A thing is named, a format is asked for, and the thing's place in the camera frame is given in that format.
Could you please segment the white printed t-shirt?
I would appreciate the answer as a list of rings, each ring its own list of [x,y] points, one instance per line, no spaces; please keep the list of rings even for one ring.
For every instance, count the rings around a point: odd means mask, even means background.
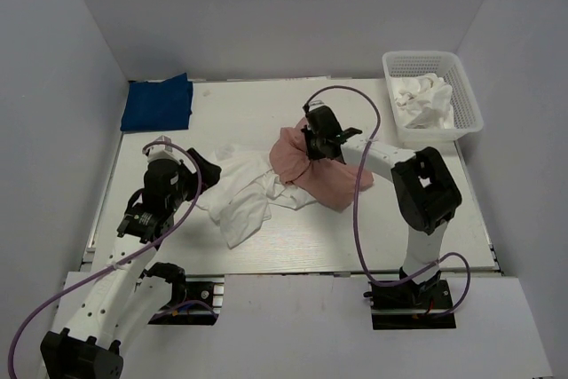
[[[265,151],[228,144],[217,148],[209,160],[221,168],[220,179],[199,197],[197,207],[219,227],[229,249],[272,218],[272,205],[299,210],[316,201],[304,189],[282,184]]]

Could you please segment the pink t-shirt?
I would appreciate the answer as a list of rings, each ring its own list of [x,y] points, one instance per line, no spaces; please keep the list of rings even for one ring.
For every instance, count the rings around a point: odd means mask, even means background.
[[[359,166],[329,159],[310,160],[302,133],[306,124],[302,119],[295,127],[280,129],[269,153],[272,169],[282,184],[302,188],[323,206],[344,211],[354,201]]]

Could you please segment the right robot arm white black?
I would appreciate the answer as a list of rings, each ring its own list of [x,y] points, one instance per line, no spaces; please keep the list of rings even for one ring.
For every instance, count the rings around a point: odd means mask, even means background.
[[[462,195],[437,148],[399,148],[362,131],[342,128],[328,106],[304,106],[303,128],[312,160],[338,160],[389,180],[398,208],[408,225],[406,257],[399,270],[400,294],[413,307],[430,300],[439,280],[439,257],[448,223]]]

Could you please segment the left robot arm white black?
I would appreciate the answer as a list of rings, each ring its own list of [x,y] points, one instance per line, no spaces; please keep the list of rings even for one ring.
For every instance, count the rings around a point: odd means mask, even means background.
[[[221,169],[190,148],[175,154],[168,143],[145,149],[143,185],[128,199],[117,226],[106,272],[59,332],[48,332],[40,351],[50,378],[118,378],[127,346],[163,307],[187,297],[184,270],[153,259],[179,223],[179,207],[194,205],[216,185]]]

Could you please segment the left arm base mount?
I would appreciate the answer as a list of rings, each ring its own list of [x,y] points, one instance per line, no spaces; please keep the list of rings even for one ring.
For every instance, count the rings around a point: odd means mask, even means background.
[[[149,321],[160,326],[214,326],[220,314],[225,292],[225,278],[185,278],[172,300]]]

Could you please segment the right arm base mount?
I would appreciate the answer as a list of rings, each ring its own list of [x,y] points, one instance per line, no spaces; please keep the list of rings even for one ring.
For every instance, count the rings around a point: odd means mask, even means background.
[[[373,330],[443,330],[455,329],[450,310],[453,299],[446,280],[440,280],[417,299],[408,283],[396,287],[369,284],[363,297],[370,304]]]

